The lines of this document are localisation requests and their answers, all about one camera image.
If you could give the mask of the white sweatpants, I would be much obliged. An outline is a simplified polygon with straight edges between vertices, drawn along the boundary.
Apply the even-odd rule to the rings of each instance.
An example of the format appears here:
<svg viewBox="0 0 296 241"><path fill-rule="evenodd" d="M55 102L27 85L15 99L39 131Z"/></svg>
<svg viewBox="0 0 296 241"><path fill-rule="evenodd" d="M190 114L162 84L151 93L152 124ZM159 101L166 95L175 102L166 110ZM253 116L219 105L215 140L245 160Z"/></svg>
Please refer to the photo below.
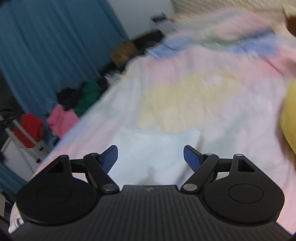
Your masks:
<svg viewBox="0 0 296 241"><path fill-rule="evenodd" d="M115 130L71 130L50 152L35 172L38 174L60 155L81 159L90 153L103 153L111 145L118 159L109 176L119 188L124 185L177 185L192 171L184 160L186 145L196 147L201 132L192 128L176 133L120 127Z"/></svg>

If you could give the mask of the pink garment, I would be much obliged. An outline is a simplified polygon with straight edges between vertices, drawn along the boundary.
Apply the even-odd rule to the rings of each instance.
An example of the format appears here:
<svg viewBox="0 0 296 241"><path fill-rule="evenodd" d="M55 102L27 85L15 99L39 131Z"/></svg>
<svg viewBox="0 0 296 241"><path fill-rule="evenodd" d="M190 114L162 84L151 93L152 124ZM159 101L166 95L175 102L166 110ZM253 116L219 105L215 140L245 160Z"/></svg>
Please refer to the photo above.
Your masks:
<svg viewBox="0 0 296 241"><path fill-rule="evenodd" d="M46 122L52 132L58 137L62 138L74 125L79 121L79 117L74 110L65 111L62 105L57 104L52 109Z"/></svg>

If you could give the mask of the green garment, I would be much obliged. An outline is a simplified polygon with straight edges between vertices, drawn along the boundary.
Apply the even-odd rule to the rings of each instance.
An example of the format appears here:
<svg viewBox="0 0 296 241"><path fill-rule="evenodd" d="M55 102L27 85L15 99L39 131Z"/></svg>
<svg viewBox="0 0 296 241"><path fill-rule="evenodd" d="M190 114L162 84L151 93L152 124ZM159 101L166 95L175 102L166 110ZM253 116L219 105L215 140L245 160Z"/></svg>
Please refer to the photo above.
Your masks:
<svg viewBox="0 0 296 241"><path fill-rule="evenodd" d="M80 97L75 105L74 111L78 117L90 108L95 102L97 102L105 91L105 87L101 87L97 82L90 81L85 82L80 89Z"/></svg>

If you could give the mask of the black garment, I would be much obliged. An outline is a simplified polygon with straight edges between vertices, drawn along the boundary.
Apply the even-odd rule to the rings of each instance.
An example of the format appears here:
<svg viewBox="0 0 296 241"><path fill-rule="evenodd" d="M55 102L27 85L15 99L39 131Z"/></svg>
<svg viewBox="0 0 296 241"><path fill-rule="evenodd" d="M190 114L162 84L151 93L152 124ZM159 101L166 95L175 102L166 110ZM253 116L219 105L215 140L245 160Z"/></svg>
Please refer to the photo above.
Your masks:
<svg viewBox="0 0 296 241"><path fill-rule="evenodd" d="M69 111L77 105L81 97L81 91L79 89L65 88L57 93L56 97L58 104L63 107L64 111Z"/></svg>

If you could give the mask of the red garment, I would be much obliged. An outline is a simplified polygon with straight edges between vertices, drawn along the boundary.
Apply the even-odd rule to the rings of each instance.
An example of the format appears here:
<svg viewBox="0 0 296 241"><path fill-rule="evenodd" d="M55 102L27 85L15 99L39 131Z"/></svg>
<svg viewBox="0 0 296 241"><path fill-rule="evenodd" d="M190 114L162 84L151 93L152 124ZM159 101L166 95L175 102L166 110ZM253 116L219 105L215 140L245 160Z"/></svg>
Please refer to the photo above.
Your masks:
<svg viewBox="0 0 296 241"><path fill-rule="evenodd" d="M34 115L23 114L20 122L22 128L36 141L40 142L43 137L43 122ZM35 144L31 142L21 131L16 128L14 130L16 138L26 147L33 148Z"/></svg>

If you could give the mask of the pastel bed sheet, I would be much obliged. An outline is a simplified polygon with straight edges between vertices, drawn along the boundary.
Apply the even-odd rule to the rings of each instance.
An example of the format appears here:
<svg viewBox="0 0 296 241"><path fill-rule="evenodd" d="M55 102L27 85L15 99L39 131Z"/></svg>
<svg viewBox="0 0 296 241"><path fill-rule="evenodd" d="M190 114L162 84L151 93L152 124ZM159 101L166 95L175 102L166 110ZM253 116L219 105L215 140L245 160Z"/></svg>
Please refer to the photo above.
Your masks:
<svg viewBox="0 0 296 241"><path fill-rule="evenodd" d="M133 59L71 130L197 128L197 150L244 154L283 190L278 222L294 233L295 154L279 122L295 78L295 38L282 24L252 37L243 29L250 17L224 9L181 21L170 40L186 36L192 45L169 57Z"/></svg>

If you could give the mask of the yellow pillow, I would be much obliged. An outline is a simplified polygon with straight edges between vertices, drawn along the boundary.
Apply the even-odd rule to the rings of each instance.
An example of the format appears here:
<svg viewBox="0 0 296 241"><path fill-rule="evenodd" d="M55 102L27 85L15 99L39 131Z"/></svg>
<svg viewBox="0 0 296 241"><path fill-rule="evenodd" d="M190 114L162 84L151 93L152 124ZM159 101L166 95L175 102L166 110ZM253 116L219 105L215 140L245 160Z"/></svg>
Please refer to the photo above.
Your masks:
<svg viewBox="0 0 296 241"><path fill-rule="evenodd" d="M281 116L280 127L283 135L290 145L291 149L295 153L296 151L296 100L295 100L296 85L295 80L291 82L287 88L287 94L285 96Z"/></svg>

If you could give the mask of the brown paper bag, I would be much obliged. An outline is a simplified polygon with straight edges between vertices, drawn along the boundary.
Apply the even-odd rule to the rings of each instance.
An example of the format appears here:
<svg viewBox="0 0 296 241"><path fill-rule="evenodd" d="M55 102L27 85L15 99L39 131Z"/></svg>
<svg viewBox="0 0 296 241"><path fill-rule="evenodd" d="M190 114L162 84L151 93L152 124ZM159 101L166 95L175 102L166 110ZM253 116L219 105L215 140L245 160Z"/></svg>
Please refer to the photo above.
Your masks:
<svg viewBox="0 0 296 241"><path fill-rule="evenodd" d="M130 59L137 56L138 53L139 51L133 42L126 42L116 48L110 57L117 67L123 67Z"/></svg>

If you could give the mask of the right blue curtain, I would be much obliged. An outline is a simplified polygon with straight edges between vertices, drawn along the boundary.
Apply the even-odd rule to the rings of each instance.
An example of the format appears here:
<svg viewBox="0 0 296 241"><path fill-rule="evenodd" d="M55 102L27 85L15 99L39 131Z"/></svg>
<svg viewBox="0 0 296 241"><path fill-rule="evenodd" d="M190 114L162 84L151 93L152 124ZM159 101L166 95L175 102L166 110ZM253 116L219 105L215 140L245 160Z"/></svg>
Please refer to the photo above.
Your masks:
<svg viewBox="0 0 296 241"><path fill-rule="evenodd" d="M22 109L99 77L127 35L107 1L1 1L1 72Z"/></svg>

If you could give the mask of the beige headboard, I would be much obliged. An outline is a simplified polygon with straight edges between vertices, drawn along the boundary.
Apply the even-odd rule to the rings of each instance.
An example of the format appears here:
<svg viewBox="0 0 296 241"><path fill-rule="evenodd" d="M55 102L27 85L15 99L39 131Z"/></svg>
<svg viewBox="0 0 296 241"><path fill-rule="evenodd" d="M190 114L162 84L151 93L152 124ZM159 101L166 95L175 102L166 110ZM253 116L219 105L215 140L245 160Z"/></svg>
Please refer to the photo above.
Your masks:
<svg viewBox="0 0 296 241"><path fill-rule="evenodd" d="M251 11L283 11L295 15L295 0L176 0L171 1L177 13L204 13L225 8L243 8Z"/></svg>

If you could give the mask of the wall power socket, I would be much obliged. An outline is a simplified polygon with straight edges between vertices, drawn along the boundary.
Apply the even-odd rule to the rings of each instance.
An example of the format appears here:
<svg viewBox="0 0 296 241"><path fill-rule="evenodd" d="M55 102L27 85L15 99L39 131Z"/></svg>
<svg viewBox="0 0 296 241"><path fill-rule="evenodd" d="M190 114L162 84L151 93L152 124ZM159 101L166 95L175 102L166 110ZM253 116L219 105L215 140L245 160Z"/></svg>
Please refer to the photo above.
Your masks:
<svg viewBox="0 0 296 241"><path fill-rule="evenodd" d="M158 22L161 22L161 21L164 21L167 19L167 16L165 13L161 13L159 15L154 15L154 16L151 16L150 17L150 20L153 22L153 23L158 23Z"/></svg>

